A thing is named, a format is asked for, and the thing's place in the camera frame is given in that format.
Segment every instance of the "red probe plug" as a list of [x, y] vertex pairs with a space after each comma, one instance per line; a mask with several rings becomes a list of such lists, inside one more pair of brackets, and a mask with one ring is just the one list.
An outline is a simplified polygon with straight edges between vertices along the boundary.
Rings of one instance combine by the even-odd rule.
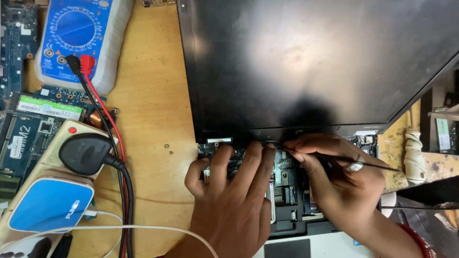
[[81, 55], [81, 73], [82, 74], [92, 74], [92, 68], [95, 65], [95, 59], [89, 55]]

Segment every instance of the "power strip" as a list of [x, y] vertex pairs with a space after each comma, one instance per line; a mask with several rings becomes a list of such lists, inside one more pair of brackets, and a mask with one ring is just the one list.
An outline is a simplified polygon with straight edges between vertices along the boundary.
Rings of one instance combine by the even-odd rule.
[[[61, 162], [58, 156], [59, 149], [66, 139], [68, 139], [70, 136], [84, 133], [97, 133], [100, 135], [107, 136], [107, 134], [104, 131], [98, 130], [94, 127], [90, 127], [84, 123], [80, 123], [71, 119], [65, 121], [65, 123], [61, 126], [61, 129], [49, 145], [48, 149], [45, 151], [45, 153], [38, 161], [37, 165], [31, 172], [31, 174], [28, 176], [27, 180], [24, 182], [23, 186], [21, 187], [15, 198], [8, 206], [8, 209], [5, 211], [5, 214], [3, 214], [2, 218], [0, 219], [1, 247], [4, 247], [11, 242], [17, 241], [26, 236], [34, 234], [34, 232], [17, 231], [11, 229], [9, 225], [9, 220], [11, 218], [11, 215], [13, 214], [13, 211], [18, 207], [20, 201], [24, 198], [29, 188], [37, 180], [43, 178], [56, 178], [61, 180], [73, 181], [92, 187], [94, 180], [100, 173], [100, 170], [98, 173], [92, 176], [84, 177], [81, 175], [77, 175], [68, 170]], [[116, 143], [118, 143], [118, 139], [116, 137], [114, 137], [114, 140]], [[39, 241], [43, 240], [44, 238], [49, 238], [52, 243], [51, 250], [48, 254], [48, 257], [50, 257], [62, 236], [63, 233], [47, 234], [45, 236], [37, 237], [29, 241], [23, 242], [19, 245], [12, 247], [11, 250], [5, 250], [3, 252], [21, 252], [27, 256], [32, 252], [33, 248]]]

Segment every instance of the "red bangle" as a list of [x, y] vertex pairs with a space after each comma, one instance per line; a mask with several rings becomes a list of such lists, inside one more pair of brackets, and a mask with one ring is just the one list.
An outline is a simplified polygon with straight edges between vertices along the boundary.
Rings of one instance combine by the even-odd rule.
[[407, 232], [418, 244], [419, 248], [421, 248], [422, 257], [424, 258], [437, 258], [437, 254], [432, 250], [430, 245], [422, 238], [418, 233], [412, 230], [407, 225], [397, 223], [399, 227], [401, 227], [405, 232]]

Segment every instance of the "black power plug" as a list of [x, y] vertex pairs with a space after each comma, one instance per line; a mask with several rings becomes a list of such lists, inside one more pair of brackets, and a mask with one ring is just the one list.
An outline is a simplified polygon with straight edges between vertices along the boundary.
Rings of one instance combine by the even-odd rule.
[[102, 165], [116, 169], [124, 167], [124, 162], [110, 153], [112, 142], [109, 138], [94, 133], [69, 137], [59, 149], [59, 158], [72, 172], [90, 176], [96, 174]]

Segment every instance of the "white cable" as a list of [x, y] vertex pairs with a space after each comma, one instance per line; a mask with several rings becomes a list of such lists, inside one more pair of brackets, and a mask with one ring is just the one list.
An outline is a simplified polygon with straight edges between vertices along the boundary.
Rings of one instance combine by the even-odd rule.
[[212, 248], [212, 246], [204, 239], [202, 238], [201, 236], [199, 236], [198, 234], [196, 233], [193, 233], [191, 231], [188, 231], [188, 230], [183, 230], [183, 229], [177, 229], [177, 228], [171, 228], [171, 227], [163, 227], [163, 226], [149, 226], [149, 225], [120, 225], [120, 226], [74, 226], [74, 227], [65, 227], [65, 228], [59, 228], [59, 229], [53, 229], [53, 230], [47, 230], [47, 231], [43, 231], [43, 232], [39, 232], [39, 233], [36, 233], [36, 234], [33, 234], [33, 235], [30, 235], [30, 236], [27, 236], [27, 237], [24, 237], [22, 239], [19, 239], [7, 246], [5, 246], [4, 248], [2, 248], [0, 250], [0, 253], [4, 253], [4, 251], [8, 250], [9, 248], [19, 244], [20, 242], [23, 242], [23, 241], [26, 241], [26, 240], [29, 240], [29, 239], [32, 239], [34, 237], [38, 237], [38, 236], [43, 236], [43, 235], [46, 235], [46, 234], [50, 234], [50, 233], [57, 233], [57, 232], [60, 232], [60, 231], [69, 231], [69, 230], [106, 230], [106, 229], [157, 229], [157, 230], [173, 230], [173, 231], [178, 231], [178, 232], [182, 232], [182, 233], [186, 233], [186, 234], [189, 234], [191, 236], [194, 236], [195, 238], [199, 239], [202, 243], [204, 243], [204, 245], [207, 246], [207, 248], [209, 248], [210, 252], [212, 253], [213, 257], [214, 258], [218, 258], [218, 255], [217, 253], [215, 252], [215, 250]]
[[[97, 213], [98, 213], [98, 214], [105, 214], [105, 215], [113, 216], [113, 217], [119, 219], [119, 221], [121, 222], [121, 224], [123, 224], [123, 219], [122, 219], [120, 216], [118, 216], [118, 215], [116, 215], [116, 214], [114, 214], [114, 213], [106, 212], [106, 211], [98, 211]], [[113, 250], [115, 250], [115, 248], [116, 248], [116, 247], [118, 246], [118, 244], [121, 242], [121, 236], [122, 236], [122, 234], [123, 234], [123, 232], [121, 232], [121, 234], [119, 235], [119, 239], [118, 239], [118, 241], [116, 242], [116, 244], [110, 249], [110, 251], [108, 251], [104, 256], [102, 256], [102, 258], [107, 258], [107, 256], [109, 256], [109, 255], [113, 252]]]

